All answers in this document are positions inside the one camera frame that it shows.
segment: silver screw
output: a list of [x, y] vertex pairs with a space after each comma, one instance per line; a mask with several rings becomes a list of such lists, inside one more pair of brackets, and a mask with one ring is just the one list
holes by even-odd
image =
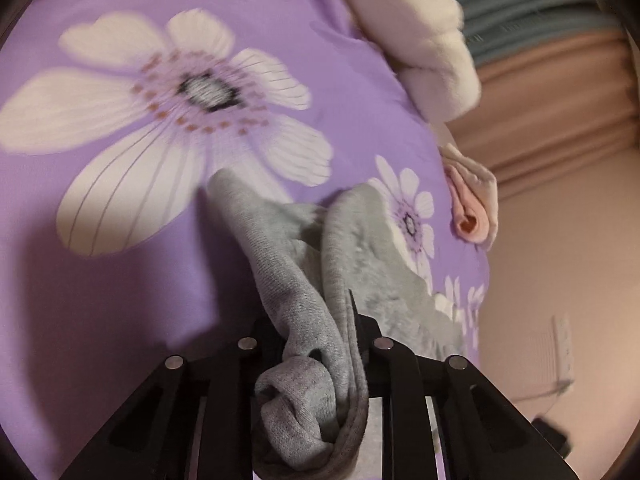
[[258, 346], [258, 342], [253, 337], [243, 337], [238, 341], [238, 348], [241, 350], [253, 350]]
[[468, 364], [469, 361], [462, 357], [462, 355], [454, 355], [449, 358], [449, 366], [456, 370], [464, 370]]
[[379, 350], [391, 350], [394, 347], [394, 342], [388, 337], [379, 337], [373, 342], [373, 345]]
[[184, 359], [181, 358], [179, 355], [172, 355], [171, 357], [168, 357], [164, 362], [164, 366], [169, 368], [169, 370], [177, 370], [183, 364], [184, 364]]

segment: wrinkled brown fabric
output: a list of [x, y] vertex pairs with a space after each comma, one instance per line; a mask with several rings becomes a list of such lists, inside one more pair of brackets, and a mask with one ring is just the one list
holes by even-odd
[[538, 46], [478, 70], [478, 108], [448, 126], [504, 198], [638, 142], [638, 80], [624, 32]]

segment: purple bedsheet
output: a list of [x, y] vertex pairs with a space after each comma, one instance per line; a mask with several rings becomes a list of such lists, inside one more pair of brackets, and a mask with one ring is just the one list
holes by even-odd
[[198, 194], [223, 166], [281, 201], [372, 182], [475, 358], [486, 257], [455, 237], [434, 137], [341, 0], [36, 0], [0, 51], [0, 424], [40, 480], [164, 356], [258, 315]]

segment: black and gray flower center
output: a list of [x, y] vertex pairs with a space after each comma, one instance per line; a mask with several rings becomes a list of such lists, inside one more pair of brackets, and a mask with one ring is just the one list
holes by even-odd
[[210, 72], [185, 75], [178, 87], [178, 94], [184, 94], [192, 105], [208, 113], [242, 104], [240, 91], [222, 79], [215, 78]]
[[409, 213], [406, 213], [402, 221], [404, 222], [404, 227], [406, 228], [407, 233], [409, 233], [409, 236], [415, 238], [417, 228], [415, 226], [414, 218], [409, 215]]

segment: gray fabric fold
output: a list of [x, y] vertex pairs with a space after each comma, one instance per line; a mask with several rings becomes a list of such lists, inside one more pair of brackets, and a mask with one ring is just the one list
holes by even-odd
[[[256, 383], [254, 470], [262, 480], [346, 478], [369, 405], [350, 290], [361, 314], [416, 353], [441, 358], [462, 348], [462, 334], [402, 262], [372, 187], [345, 191], [327, 210], [268, 202], [231, 170], [217, 172], [207, 192], [286, 339], [281, 364]], [[314, 350], [321, 362], [310, 357]]]

